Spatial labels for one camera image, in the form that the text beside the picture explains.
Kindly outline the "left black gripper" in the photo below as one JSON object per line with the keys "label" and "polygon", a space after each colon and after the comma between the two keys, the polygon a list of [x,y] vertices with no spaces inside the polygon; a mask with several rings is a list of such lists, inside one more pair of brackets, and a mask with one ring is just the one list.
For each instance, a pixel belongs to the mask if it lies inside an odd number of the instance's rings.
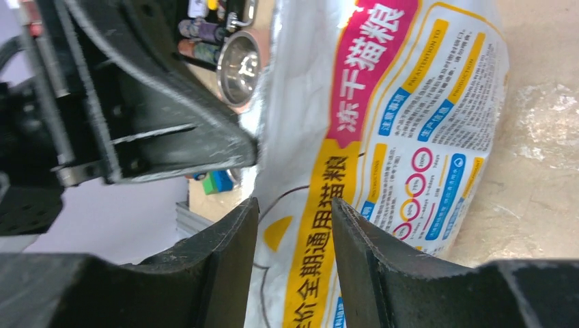
{"label": "left black gripper", "polygon": [[45,233],[67,188],[249,167],[257,143],[178,52],[186,1],[21,1],[1,80],[1,234]]}

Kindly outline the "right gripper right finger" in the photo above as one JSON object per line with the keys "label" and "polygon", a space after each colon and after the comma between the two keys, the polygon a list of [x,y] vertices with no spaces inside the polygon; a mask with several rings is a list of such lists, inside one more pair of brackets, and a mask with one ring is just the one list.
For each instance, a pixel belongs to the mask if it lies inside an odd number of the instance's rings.
{"label": "right gripper right finger", "polygon": [[577,327],[578,262],[497,260],[475,268],[423,253],[331,206],[349,327]]}

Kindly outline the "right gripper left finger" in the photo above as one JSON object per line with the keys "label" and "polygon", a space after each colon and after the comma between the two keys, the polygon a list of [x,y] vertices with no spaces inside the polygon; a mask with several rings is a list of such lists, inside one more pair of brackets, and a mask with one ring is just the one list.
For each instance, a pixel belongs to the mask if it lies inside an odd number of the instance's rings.
{"label": "right gripper left finger", "polygon": [[2,254],[2,327],[242,327],[259,205],[139,264],[89,254]]}

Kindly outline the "pet food bag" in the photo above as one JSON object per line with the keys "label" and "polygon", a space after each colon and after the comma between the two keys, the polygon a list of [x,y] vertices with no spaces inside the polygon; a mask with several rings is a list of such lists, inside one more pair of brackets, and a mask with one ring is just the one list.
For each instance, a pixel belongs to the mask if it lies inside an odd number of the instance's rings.
{"label": "pet food bag", "polygon": [[345,327],[331,204],[447,253],[509,78],[494,1],[278,1],[246,327]]}

